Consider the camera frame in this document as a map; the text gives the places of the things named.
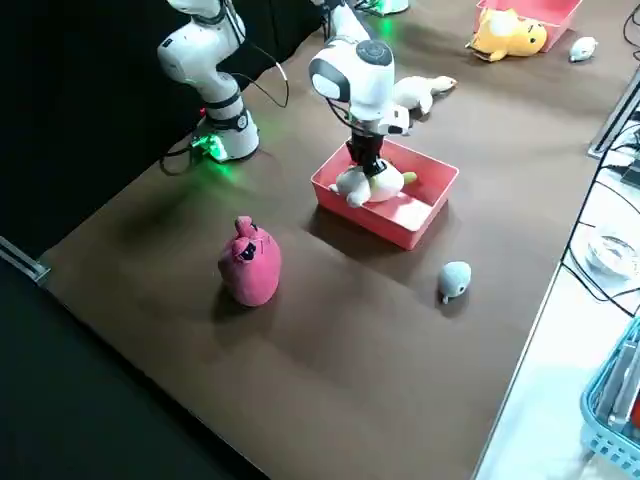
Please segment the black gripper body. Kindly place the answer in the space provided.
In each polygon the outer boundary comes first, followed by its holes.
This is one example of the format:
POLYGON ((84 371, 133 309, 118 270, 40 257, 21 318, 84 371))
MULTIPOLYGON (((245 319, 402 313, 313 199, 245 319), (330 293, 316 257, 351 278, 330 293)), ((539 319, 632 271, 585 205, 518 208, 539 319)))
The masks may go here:
POLYGON ((379 134, 372 134, 371 132, 362 133, 357 130, 352 130, 351 137, 348 142, 354 142, 366 146, 368 150, 378 151, 380 155, 384 137, 379 134))

